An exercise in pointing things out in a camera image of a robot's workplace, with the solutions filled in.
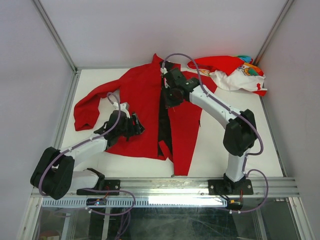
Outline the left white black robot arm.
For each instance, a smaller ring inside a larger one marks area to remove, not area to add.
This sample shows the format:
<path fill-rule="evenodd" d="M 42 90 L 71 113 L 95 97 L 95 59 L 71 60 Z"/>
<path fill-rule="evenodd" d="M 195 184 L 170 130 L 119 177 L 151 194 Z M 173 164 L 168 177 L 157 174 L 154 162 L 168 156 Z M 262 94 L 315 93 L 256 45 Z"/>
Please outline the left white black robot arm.
<path fill-rule="evenodd" d="M 62 149 L 48 147 L 31 175 L 30 183 L 44 196 L 59 200 L 68 191 L 80 195 L 87 192 L 100 194 L 105 189 L 105 176 L 93 168 L 76 171 L 75 167 L 95 154 L 114 146 L 120 137 L 129 140 L 141 135 L 145 128 L 137 114 L 115 110 L 102 127 L 74 146 Z"/>

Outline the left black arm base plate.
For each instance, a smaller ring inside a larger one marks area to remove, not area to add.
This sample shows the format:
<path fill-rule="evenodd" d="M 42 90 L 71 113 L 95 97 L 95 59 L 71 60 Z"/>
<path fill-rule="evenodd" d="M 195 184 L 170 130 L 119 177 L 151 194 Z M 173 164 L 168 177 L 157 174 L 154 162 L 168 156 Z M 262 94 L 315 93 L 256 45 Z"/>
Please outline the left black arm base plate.
<path fill-rule="evenodd" d="M 103 179 L 99 180 L 93 188 L 82 188 L 76 191 L 78 196 L 118 196 L 120 193 L 115 192 L 120 190 L 121 180 L 120 179 Z"/>

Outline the red zip jacket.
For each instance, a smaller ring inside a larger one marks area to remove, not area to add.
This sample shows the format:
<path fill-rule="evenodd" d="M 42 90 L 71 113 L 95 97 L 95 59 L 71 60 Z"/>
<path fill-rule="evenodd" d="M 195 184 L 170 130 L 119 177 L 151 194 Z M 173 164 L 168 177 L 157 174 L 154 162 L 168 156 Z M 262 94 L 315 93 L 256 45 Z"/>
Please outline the red zip jacket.
<path fill-rule="evenodd" d="M 130 140 L 120 137 L 108 152 L 127 157 L 170 159 L 174 175 L 186 176 L 196 147 L 202 109 L 185 101 L 160 113 L 162 62 L 155 54 L 150 63 L 133 67 L 119 79 L 93 89 L 75 105 L 74 127 L 76 131 L 92 129 L 100 115 L 100 100 L 118 90 L 120 101 L 129 103 L 129 112 L 137 114 L 145 130 Z"/>

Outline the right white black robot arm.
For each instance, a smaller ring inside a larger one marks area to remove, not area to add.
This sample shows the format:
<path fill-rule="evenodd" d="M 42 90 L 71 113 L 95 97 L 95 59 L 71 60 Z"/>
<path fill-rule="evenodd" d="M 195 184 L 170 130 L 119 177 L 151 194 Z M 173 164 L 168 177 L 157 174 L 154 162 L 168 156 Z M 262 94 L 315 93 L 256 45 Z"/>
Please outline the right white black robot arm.
<path fill-rule="evenodd" d="M 239 111 L 228 106 L 196 77 L 187 79 L 178 68 L 163 74 L 162 94 L 168 108 L 189 102 L 207 112 L 224 129 L 223 146 L 228 152 L 223 179 L 213 184 L 217 195 L 244 194 L 250 181 L 244 165 L 257 139 L 255 116 L 249 109 Z"/>

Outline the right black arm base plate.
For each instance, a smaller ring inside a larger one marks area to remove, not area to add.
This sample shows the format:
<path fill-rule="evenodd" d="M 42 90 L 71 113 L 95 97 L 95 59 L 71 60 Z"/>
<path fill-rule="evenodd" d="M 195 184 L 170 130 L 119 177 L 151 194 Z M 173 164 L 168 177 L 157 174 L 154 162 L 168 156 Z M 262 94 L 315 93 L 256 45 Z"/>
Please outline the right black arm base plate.
<path fill-rule="evenodd" d="M 208 193 L 209 195 L 245 195 L 254 194 L 252 182 L 249 179 L 243 179 L 238 182 L 232 182 L 224 179 L 209 179 Z"/>

